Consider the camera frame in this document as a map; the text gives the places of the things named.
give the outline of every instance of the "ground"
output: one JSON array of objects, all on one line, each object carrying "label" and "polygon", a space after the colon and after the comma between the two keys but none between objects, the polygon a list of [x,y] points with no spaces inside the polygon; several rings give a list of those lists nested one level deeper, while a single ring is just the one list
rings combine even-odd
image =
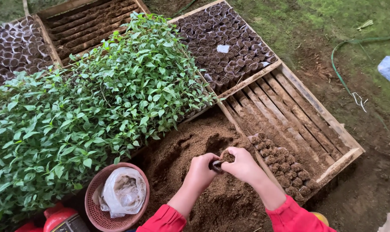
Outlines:
[{"label": "ground", "polygon": [[[171,16],[192,0],[145,0],[153,13]],[[57,0],[30,0],[32,12]],[[196,0],[185,12],[211,1]],[[340,42],[390,36],[390,0],[228,0],[364,147],[361,155],[304,207],[324,214],[340,231],[377,231],[390,212],[390,82],[377,65],[390,55],[390,40],[344,44],[334,63],[367,113],[355,104],[331,65]],[[19,0],[0,0],[0,23],[23,15]],[[368,19],[374,24],[361,31]]]}]

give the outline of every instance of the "plastic basket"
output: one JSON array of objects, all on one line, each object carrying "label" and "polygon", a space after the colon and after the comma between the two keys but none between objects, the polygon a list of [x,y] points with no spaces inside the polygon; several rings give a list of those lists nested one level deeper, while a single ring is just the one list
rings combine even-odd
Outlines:
[{"label": "plastic basket", "polygon": [[[121,218],[110,218],[109,212],[100,210],[100,206],[95,205],[92,196],[101,183],[105,183],[110,174],[117,168],[129,167],[139,171],[146,183],[146,197],[141,210],[137,214],[125,215]],[[131,163],[118,163],[102,169],[90,182],[85,196],[85,209],[90,222],[103,232],[122,232],[133,226],[143,215],[149,202],[149,183],[143,171]]]}]

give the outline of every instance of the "soil-filled bag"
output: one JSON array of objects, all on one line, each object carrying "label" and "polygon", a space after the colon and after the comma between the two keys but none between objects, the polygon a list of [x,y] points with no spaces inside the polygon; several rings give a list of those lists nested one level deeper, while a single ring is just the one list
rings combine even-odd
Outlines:
[{"label": "soil-filled bag", "polygon": [[121,167],[114,170],[105,182],[100,208],[109,211],[111,218],[126,214],[137,214],[145,201],[146,183],[141,174],[133,168]]}]

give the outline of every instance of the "hand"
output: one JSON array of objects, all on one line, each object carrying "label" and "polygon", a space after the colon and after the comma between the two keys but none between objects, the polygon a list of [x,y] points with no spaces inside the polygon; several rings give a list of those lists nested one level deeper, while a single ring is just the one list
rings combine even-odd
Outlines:
[{"label": "hand", "polygon": [[231,173],[253,187],[267,177],[247,150],[238,147],[229,147],[227,150],[229,154],[235,156],[235,161],[233,163],[223,162],[221,165],[223,171]]},{"label": "hand", "polygon": [[192,158],[189,172],[183,181],[182,187],[188,188],[191,191],[200,195],[212,183],[213,178],[218,174],[209,170],[209,162],[219,160],[219,156],[213,153],[207,153],[198,157]]}]

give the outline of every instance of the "yellow object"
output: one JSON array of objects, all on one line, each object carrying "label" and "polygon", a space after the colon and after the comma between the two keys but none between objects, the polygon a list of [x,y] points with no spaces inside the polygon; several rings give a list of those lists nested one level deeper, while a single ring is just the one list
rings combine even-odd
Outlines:
[{"label": "yellow object", "polygon": [[311,212],[311,214],[314,214],[321,222],[326,224],[326,226],[329,226],[328,220],[326,219],[326,217],[324,215],[322,215],[320,213],[316,213],[316,212]]}]

